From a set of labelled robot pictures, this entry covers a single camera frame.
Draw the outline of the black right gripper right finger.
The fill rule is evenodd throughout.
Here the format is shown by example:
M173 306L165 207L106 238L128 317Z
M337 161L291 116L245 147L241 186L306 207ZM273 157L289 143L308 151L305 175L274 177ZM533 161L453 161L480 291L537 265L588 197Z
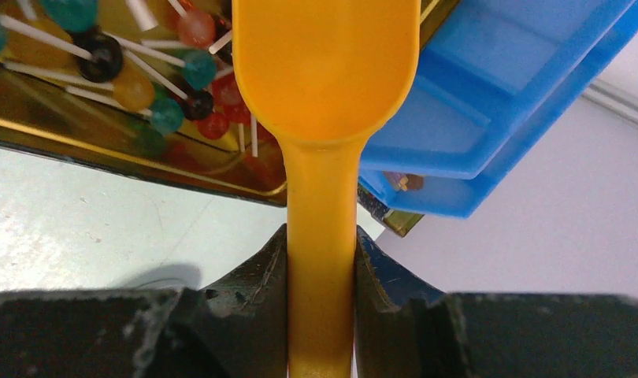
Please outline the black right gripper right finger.
M638 300L445 293L357 231L360 377L638 377Z

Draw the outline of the orange plastic scoop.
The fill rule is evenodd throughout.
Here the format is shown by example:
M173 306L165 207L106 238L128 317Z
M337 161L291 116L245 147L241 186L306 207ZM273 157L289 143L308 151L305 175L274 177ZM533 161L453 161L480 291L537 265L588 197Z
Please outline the orange plastic scoop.
M235 1L233 58L287 177L291 377L348 377L359 159L417 69L418 1Z

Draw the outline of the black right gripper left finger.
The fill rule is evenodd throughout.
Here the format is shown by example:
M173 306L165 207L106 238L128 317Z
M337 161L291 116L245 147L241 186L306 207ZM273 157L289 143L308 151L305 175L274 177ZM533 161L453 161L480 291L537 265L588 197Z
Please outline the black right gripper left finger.
M0 292L0 377L284 377L286 237L200 290Z

